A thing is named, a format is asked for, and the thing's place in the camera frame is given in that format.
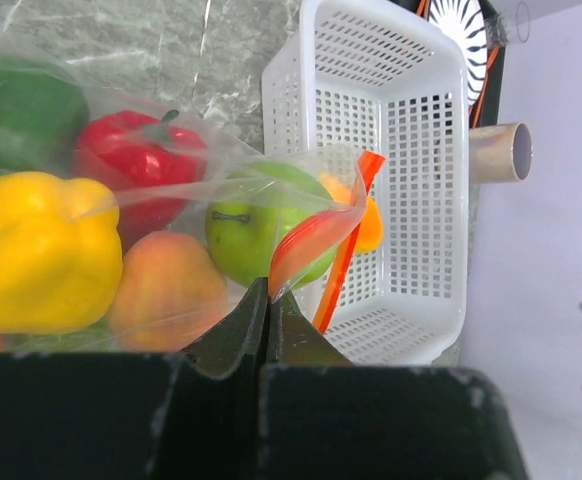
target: apple stem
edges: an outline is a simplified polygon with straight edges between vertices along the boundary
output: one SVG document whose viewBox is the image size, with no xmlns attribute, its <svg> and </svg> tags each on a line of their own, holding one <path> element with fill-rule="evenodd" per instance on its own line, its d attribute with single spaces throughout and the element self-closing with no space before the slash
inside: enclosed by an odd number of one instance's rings
<svg viewBox="0 0 582 480">
<path fill-rule="evenodd" d="M 211 218 L 213 220 L 235 220 L 240 223 L 249 223 L 251 221 L 251 215 L 228 215 L 215 210 L 211 212 Z"/>
</svg>

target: cardboard tube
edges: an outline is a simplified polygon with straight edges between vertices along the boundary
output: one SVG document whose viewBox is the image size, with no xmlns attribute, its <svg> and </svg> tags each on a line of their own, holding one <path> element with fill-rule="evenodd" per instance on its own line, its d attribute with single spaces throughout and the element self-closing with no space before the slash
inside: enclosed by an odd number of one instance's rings
<svg viewBox="0 0 582 480">
<path fill-rule="evenodd" d="M 472 183 L 521 182 L 531 170 L 533 139 L 523 122 L 469 131 Z"/>
</svg>

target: green apple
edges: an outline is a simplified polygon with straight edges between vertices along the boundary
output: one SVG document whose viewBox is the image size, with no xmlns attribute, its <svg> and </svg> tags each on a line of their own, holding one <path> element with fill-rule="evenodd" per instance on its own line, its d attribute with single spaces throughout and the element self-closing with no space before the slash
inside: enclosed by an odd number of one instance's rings
<svg viewBox="0 0 582 480">
<path fill-rule="evenodd" d="M 206 236 L 211 259 L 227 277 L 245 287 L 256 278 L 269 275 L 271 258 L 280 240 L 323 209 L 317 205 L 321 199 L 331 200 L 329 192 L 318 180 L 293 165 L 257 161 L 228 178 L 250 177 L 284 180 L 285 185 L 292 188 L 274 185 L 248 193 L 247 197 L 235 203 L 209 205 Z M 334 258 L 335 251 L 324 255 L 307 270 L 297 286 L 320 278 Z"/>
</svg>

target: clear glass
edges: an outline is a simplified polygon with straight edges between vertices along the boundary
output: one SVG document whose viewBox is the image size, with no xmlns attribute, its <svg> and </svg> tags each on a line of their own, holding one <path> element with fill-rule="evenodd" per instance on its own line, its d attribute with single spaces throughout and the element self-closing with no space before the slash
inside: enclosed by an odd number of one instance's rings
<svg viewBox="0 0 582 480">
<path fill-rule="evenodd" d="M 525 43 L 531 33 L 529 7 L 524 2 L 484 20 L 487 48 Z"/>
</svg>

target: green bell pepper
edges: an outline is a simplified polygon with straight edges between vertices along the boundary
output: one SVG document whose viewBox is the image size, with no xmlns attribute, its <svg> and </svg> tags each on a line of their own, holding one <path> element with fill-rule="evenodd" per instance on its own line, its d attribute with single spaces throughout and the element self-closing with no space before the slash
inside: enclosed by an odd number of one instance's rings
<svg viewBox="0 0 582 480">
<path fill-rule="evenodd" d="M 42 170 L 63 176 L 88 120 L 84 93 L 67 72 L 0 53 L 0 175 Z"/>
</svg>

